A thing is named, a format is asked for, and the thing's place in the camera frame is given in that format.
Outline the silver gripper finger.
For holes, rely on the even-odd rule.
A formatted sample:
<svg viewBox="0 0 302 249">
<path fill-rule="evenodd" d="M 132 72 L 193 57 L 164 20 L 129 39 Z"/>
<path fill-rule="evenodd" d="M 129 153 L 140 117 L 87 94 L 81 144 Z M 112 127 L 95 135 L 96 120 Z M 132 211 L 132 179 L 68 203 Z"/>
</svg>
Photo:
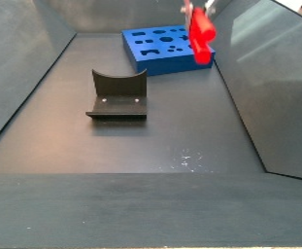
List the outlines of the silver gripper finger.
<svg viewBox="0 0 302 249">
<path fill-rule="evenodd" d="M 189 0 L 183 0 L 184 5 L 180 8 L 180 12 L 185 14 L 185 29 L 189 29 L 192 14 L 193 14 L 193 4 Z"/>
<path fill-rule="evenodd" d="M 205 8 L 205 13 L 208 16 L 212 16 L 216 13 L 216 5 L 214 5 L 216 0 L 206 0 L 204 4 Z"/>
</svg>

